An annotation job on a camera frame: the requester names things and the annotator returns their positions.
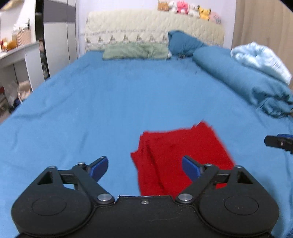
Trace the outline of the red cloth garment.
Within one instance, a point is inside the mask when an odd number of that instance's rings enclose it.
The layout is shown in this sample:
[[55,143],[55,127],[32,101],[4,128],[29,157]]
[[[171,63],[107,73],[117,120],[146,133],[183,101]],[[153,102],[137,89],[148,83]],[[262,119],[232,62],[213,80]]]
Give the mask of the red cloth garment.
[[138,171],[142,196],[176,197],[192,182],[182,169],[182,159],[190,156],[200,164],[231,170],[234,161],[213,128],[200,122],[191,128],[167,132],[145,131],[131,158]]

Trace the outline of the blue rolled duvet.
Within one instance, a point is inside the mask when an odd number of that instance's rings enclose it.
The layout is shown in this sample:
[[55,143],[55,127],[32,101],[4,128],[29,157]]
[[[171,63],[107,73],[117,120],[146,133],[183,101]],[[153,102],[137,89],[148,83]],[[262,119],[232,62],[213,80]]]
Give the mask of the blue rolled duvet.
[[200,47],[194,51],[192,60],[267,115],[282,118],[292,112],[292,91],[286,84],[238,63],[228,49]]

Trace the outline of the blue bed sheet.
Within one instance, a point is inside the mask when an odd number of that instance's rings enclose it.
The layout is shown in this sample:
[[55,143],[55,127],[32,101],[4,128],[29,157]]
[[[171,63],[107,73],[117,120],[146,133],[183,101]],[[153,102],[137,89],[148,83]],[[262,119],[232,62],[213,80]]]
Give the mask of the blue bed sheet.
[[292,155],[267,147],[267,135],[292,133],[292,118],[273,118],[198,67],[191,58],[110,60],[88,52],[46,80],[1,124],[1,237],[18,232],[14,201],[48,166],[69,169],[100,156],[100,180],[112,195],[138,195],[130,153],[144,131],[207,122],[234,161],[277,201],[273,235],[292,230]]

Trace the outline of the light blue blanket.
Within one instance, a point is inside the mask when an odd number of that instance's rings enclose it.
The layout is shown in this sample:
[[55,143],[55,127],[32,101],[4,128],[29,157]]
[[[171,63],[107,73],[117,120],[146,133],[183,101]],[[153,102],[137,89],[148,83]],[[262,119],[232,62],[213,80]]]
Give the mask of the light blue blanket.
[[230,56],[240,64],[261,71],[290,85],[292,74],[283,61],[267,46],[251,42],[234,47]]

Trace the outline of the beige plush under desk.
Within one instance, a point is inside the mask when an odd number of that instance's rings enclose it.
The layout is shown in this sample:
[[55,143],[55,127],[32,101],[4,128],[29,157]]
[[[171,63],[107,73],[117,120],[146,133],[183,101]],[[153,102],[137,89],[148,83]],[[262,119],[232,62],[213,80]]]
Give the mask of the beige plush under desk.
[[21,102],[25,101],[30,96],[31,92],[32,92],[32,89],[31,89],[29,80],[20,82],[18,84],[17,94],[18,94],[18,99]]

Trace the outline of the beige curtain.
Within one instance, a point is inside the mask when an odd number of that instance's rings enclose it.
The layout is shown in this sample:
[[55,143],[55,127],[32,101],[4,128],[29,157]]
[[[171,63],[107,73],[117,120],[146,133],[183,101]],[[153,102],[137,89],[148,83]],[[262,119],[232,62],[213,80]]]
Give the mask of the beige curtain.
[[232,47],[256,42],[271,48],[292,72],[292,12],[281,1],[236,1]]

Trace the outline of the white desk shelf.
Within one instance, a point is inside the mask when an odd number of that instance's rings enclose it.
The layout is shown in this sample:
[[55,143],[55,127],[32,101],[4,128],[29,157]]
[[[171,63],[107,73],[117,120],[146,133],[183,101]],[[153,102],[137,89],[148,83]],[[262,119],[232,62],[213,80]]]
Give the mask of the white desk shelf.
[[45,81],[38,41],[1,56],[1,86],[11,107],[18,97],[18,84],[24,81],[29,81],[33,91]]

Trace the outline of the dark blue pillow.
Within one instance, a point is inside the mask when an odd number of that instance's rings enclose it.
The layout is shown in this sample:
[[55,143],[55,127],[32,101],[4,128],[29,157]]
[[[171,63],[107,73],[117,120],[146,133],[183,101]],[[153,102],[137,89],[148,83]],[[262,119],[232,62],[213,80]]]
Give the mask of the dark blue pillow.
[[177,30],[168,32],[168,41],[169,51],[178,57],[192,57],[196,49],[208,46],[198,38]]

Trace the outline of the green pillow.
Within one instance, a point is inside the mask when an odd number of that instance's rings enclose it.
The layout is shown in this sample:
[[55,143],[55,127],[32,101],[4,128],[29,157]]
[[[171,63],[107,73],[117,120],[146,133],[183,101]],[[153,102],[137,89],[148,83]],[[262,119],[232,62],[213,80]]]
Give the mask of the green pillow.
[[103,52],[104,60],[144,59],[167,60],[172,57],[168,47],[158,43],[121,43],[110,45]]

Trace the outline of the yellow plush toy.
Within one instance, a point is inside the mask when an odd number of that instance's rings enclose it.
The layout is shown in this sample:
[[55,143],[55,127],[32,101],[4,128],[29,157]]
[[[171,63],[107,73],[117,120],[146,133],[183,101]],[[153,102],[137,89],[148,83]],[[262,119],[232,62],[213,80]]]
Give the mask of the yellow plush toy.
[[199,18],[203,20],[209,21],[209,16],[211,14],[211,9],[202,8],[200,5],[198,6]]

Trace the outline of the striped box on desk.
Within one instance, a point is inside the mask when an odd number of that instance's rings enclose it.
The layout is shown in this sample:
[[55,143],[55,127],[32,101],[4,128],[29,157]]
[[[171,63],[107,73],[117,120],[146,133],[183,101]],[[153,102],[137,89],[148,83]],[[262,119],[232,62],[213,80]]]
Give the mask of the striped box on desk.
[[31,43],[31,33],[28,28],[20,28],[16,35],[17,46],[21,47]]

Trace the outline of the white grey wardrobe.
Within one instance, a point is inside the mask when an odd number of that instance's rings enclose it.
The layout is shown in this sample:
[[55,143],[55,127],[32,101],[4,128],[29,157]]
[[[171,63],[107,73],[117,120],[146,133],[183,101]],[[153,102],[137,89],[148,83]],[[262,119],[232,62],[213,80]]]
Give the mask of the white grey wardrobe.
[[53,76],[77,59],[77,1],[36,1],[35,36],[43,43],[43,62]]

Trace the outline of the white plush toy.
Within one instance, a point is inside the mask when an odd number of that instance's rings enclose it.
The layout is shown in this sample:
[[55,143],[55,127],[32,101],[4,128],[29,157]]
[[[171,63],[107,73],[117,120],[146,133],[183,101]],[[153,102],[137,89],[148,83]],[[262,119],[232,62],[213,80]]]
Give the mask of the white plush toy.
[[189,4],[188,15],[191,16],[191,17],[199,18],[200,15],[199,15],[198,6],[193,4],[193,3]]

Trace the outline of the cream quilted headboard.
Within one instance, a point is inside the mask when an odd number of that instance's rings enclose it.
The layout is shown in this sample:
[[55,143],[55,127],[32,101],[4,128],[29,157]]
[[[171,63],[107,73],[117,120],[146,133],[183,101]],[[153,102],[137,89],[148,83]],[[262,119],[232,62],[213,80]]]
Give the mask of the cream quilted headboard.
[[183,31],[207,45],[223,46],[221,25],[196,17],[157,10],[92,11],[85,25],[85,50],[102,51],[120,43],[168,45],[168,32]]

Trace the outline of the brown plush toy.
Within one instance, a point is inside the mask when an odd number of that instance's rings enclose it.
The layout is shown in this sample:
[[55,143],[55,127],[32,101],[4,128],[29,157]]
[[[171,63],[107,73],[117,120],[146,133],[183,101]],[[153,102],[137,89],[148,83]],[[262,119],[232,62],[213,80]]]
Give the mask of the brown plush toy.
[[159,11],[169,11],[168,1],[157,1],[157,9]]

